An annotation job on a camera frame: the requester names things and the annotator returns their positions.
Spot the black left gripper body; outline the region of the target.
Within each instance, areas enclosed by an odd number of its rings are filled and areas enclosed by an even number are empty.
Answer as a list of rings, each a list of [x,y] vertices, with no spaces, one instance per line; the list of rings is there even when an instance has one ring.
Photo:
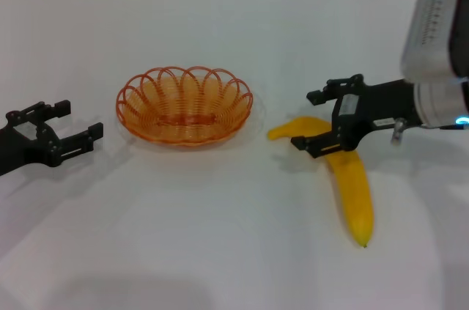
[[[17,123],[17,112],[6,114],[7,124],[1,129],[1,174],[32,163],[59,166],[60,139],[55,131],[46,122]],[[31,139],[18,131],[18,126],[27,124],[32,125],[34,135]]]

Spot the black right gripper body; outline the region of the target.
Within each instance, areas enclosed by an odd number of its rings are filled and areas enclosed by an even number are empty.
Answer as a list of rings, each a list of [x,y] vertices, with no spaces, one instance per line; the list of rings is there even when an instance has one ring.
[[[337,135],[342,150],[357,148],[372,131],[389,129],[402,121],[403,128],[420,125],[414,101],[414,86],[405,81],[391,81],[369,86],[363,82],[355,94],[339,98],[332,114],[331,131]]]

